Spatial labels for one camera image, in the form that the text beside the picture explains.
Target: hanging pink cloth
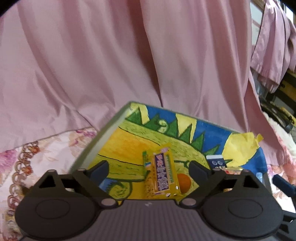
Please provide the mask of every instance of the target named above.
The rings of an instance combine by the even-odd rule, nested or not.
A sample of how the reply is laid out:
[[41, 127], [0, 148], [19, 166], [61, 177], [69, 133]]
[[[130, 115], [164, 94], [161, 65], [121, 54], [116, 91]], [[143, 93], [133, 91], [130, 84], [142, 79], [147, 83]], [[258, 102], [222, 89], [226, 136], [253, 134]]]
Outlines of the hanging pink cloth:
[[251, 58], [258, 80], [273, 93], [287, 69], [296, 65], [296, 28], [277, 1], [266, 0], [261, 30]]
[[284, 162], [250, 75], [248, 0], [22, 0], [0, 35], [0, 151], [138, 101], [261, 133]]

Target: candy wrapper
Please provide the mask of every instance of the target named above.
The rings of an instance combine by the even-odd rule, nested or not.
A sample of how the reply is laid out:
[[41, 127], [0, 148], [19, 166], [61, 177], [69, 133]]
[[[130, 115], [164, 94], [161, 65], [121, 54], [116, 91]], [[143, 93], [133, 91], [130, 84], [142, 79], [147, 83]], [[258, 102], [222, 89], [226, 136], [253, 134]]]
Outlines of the candy wrapper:
[[145, 180], [147, 199], [179, 200], [183, 197], [169, 144], [144, 151], [143, 161], [148, 171]]

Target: orange circle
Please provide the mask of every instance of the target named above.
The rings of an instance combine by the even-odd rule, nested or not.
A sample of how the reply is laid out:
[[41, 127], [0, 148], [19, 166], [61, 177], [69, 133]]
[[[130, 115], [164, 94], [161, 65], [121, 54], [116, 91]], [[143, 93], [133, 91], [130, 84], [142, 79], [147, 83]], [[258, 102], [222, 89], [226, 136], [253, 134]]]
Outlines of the orange circle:
[[183, 173], [180, 173], [177, 176], [181, 193], [187, 193], [191, 187], [191, 179]]

